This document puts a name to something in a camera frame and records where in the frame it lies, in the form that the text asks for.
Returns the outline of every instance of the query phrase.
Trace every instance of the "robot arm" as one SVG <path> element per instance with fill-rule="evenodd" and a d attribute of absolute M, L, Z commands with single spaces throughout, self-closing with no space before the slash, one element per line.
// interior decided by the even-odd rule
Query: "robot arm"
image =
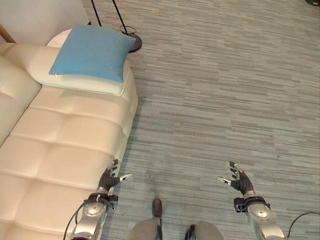
<path fill-rule="evenodd" d="M 117 164 L 118 160 L 115 160 L 107 167 L 100 178 L 97 190 L 90 194 L 88 199 L 84 201 L 72 216 L 72 218 L 75 216 L 76 226 L 68 238 L 69 240 L 99 240 L 101 238 L 107 211 L 109 208 L 116 209 L 118 203 L 118 196 L 109 195 L 109 190 L 132 175 L 129 173 L 121 177 L 114 177 L 112 172 L 117 169 Z M 78 222 L 78 212 L 82 207 L 82 218 Z"/>
<path fill-rule="evenodd" d="M 256 194 L 253 184 L 238 164 L 231 161 L 230 167 L 234 180 L 221 176 L 217 177 L 217 180 L 242 193 L 243 198 L 237 197 L 234 199 L 235 211 L 247 215 L 248 224 L 255 232 L 258 240 L 286 239 L 280 227 L 275 223 L 270 204 Z"/>

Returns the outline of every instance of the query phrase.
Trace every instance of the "blue pillow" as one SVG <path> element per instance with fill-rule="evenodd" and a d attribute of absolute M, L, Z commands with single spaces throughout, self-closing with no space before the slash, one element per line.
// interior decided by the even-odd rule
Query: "blue pillow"
<path fill-rule="evenodd" d="M 136 39 L 105 26 L 75 25 L 49 74 L 88 75 L 123 82 L 123 68 Z"/>

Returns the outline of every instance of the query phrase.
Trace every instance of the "black cable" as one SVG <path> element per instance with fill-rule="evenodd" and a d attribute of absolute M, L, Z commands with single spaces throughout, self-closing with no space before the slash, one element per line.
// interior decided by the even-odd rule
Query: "black cable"
<path fill-rule="evenodd" d="M 307 215 L 307 214 L 320 215 L 320 213 L 318 213 L 318 212 L 307 212 L 307 213 L 304 213 L 304 214 L 301 214 L 300 216 L 298 216 L 298 217 L 291 223 L 291 226 L 290 226 L 290 228 L 289 228 L 288 236 L 286 237 L 287 239 L 290 237 L 291 228 L 292 228 L 292 226 L 295 224 L 295 222 L 296 222 L 299 218 L 301 218 L 302 216 Z"/>
<path fill-rule="evenodd" d="M 68 224 L 67 224 L 66 227 L 65 227 L 65 231 L 64 231 L 64 235 L 63 235 L 63 240 L 66 240 L 68 228 L 69 228 L 69 225 L 70 225 L 72 219 L 75 217 L 75 215 L 79 212 L 79 210 L 80 210 L 86 203 L 87 203 L 87 201 L 83 202 L 83 203 L 78 207 L 78 209 L 74 212 L 74 214 L 72 215 L 72 217 L 70 218 Z"/>
<path fill-rule="evenodd" d="M 121 25 L 121 26 L 119 27 L 119 30 L 120 30 L 120 32 L 122 32 L 123 34 L 126 34 L 126 32 L 121 29 L 121 28 L 123 28 L 123 27 L 124 27 L 124 26 Z M 128 34 L 127 34 L 128 36 L 130 36 L 131 34 L 135 34 L 135 33 L 137 32 L 137 30 L 136 30 L 133 26 L 128 26 L 128 25 L 127 25 L 126 27 L 127 27 L 127 30 L 128 30 L 128 28 L 132 29 L 132 31 L 128 31 L 128 32 L 127 32 L 127 33 L 128 33 Z"/>

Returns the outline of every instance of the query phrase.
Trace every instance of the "floor lamp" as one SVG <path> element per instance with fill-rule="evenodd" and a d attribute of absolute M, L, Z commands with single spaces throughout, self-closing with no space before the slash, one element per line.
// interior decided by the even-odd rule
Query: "floor lamp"
<path fill-rule="evenodd" d="M 131 50 L 129 51 L 129 53 L 134 53 L 134 52 L 138 51 L 142 47 L 142 39 L 137 34 L 135 34 L 134 32 L 128 33 L 126 25 L 125 25 L 125 23 L 124 23 L 124 21 L 123 21 L 123 19 L 121 17 L 121 14 L 119 12 L 119 9 L 117 7 L 117 4 L 116 4 L 115 0 L 112 0 L 112 2 L 113 2 L 113 5 L 115 7 L 115 10 L 116 10 L 116 12 L 117 12 L 117 14 L 118 14 L 118 16 L 120 18 L 120 21 L 122 23 L 122 27 L 124 29 L 124 31 L 121 31 L 121 32 L 123 34 L 127 35 L 127 36 L 135 38 L 135 43 L 134 43 L 133 47 L 131 48 Z M 100 19 L 99 19 L 99 16 L 98 16 L 98 13 L 97 13 L 97 10 L 96 10 L 96 6 L 95 6 L 95 3 L 94 3 L 94 0 L 91 0 L 91 4 L 92 4 L 93 10 L 94 10 L 96 19 L 98 20 L 98 24 L 99 24 L 99 26 L 102 26 L 101 22 L 100 22 Z"/>

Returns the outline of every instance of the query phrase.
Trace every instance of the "floor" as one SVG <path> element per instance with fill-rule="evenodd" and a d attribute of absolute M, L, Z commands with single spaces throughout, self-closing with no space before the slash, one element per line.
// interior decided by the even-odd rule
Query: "floor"
<path fill-rule="evenodd" d="M 89 0 L 82 0 L 97 24 Z M 95 0 L 118 30 L 112 1 Z M 139 106 L 103 239 L 124 240 L 163 201 L 163 239 L 215 223 L 225 240 L 254 240 L 217 176 L 239 163 L 288 233 L 320 211 L 320 8 L 304 0 L 118 0 L 143 47 L 129 55 Z M 319 216 L 293 227 L 319 240 Z"/>

